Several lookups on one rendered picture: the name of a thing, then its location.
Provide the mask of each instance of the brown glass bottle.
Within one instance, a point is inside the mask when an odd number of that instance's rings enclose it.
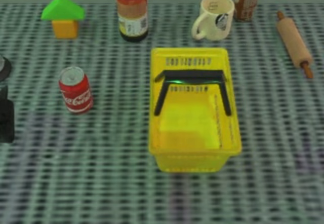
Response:
[[[147,0],[117,0],[119,31],[128,42],[148,35]]]

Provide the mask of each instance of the green roof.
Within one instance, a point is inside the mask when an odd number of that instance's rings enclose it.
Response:
[[[83,20],[85,11],[71,0],[52,0],[42,13],[42,20]]]

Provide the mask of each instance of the rolling pin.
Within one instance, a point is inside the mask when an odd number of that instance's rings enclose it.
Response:
[[[279,19],[277,24],[278,32],[294,66],[302,68],[307,78],[313,78],[313,73],[309,68],[310,64],[313,62],[313,58],[303,42],[293,19],[285,18],[281,11],[278,11],[277,16]]]

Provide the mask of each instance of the round black object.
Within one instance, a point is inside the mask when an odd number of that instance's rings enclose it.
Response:
[[[5,58],[0,57],[0,82],[4,81],[11,72],[11,62]]]

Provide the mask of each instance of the white coffee mug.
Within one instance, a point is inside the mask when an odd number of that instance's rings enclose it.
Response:
[[[226,38],[231,30],[234,9],[232,0],[202,0],[200,16],[191,30],[192,37],[211,41]]]

